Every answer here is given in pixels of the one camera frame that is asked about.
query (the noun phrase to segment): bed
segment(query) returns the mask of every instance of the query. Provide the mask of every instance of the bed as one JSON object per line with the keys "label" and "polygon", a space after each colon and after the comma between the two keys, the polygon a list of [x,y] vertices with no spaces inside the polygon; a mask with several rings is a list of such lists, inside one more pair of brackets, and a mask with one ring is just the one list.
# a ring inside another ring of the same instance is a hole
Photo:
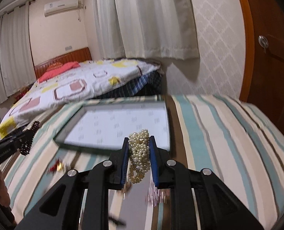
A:
{"label": "bed", "polygon": [[[137,59],[90,59],[89,49],[84,48],[36,66],[38,80],[4,116],[0,123],[0,139],[42,112],[69,102],[160,94],[160,64]],[[49,72],[67,64],[76,68],[43,81]]]}
{"label": "bed", "polygon": [[[215,95],[85,100],[36,116],[34,120],[43,125],[35,135],[30,154],[14,155],[0,166],[16,221],[20,222],[63,175],[47,173],[56,159],[78,171],[92,169],[107,159],[59,149],[53,141],[76,111],[83,105],[145,100],[166,102],[172,158],[192,170],[212,169],[263,227],[271,229],[284,213],[284,137],[254,105]],[[170,229],[170,204],[152,208],[144,202],[149,185],[150,172],[132,186],[124,200],[114,191],[109,192],[109,214],[125,221],[126,229]]]}

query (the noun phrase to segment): pearl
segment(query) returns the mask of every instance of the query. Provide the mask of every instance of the pearl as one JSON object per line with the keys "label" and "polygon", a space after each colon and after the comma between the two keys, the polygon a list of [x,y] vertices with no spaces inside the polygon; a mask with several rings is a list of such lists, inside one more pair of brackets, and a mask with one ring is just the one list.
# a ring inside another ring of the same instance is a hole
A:
{"label": "pearl", "polygon": [[150,170],[149,163],[149,131],[142,129],[140,132],[129,134],[129,178],[132,183],[139,183]]}

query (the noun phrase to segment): red cloth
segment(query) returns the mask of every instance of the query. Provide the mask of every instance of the red cloth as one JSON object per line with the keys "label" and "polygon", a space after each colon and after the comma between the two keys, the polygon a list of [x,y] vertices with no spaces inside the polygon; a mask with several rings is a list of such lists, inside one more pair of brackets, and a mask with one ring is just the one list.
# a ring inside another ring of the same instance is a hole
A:
{"label": "red cloth", "polygon": [[63,66],[59,68],[45,72],[40,78],[38,78],[38,83],[49,80],[61,73],[64,73],[72,68],[77,68],[77,67],[80,67],[77,61],[65,63]]}

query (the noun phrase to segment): white tray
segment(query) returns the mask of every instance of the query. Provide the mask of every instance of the white tray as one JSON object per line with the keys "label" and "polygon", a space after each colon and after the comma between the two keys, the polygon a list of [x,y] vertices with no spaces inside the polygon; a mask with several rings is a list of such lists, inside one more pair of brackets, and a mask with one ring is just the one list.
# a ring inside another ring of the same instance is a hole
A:
{"label": "white tray", "polygon": [[55,141],[65,148],[118,150],[125,137],[142,129],[148,129],[159,148],[170,150],[164,101],[84,106],[61,129]]}

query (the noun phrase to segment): power outlet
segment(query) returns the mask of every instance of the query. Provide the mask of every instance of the power outlet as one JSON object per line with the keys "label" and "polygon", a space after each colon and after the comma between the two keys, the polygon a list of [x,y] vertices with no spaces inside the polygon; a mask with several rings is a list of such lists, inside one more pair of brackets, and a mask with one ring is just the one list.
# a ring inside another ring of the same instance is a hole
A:
{"label": "power outlet", "polygon": [[72,46],[68,46],[65,48],[65,51],[72,50],[72,49],[73,49]]}

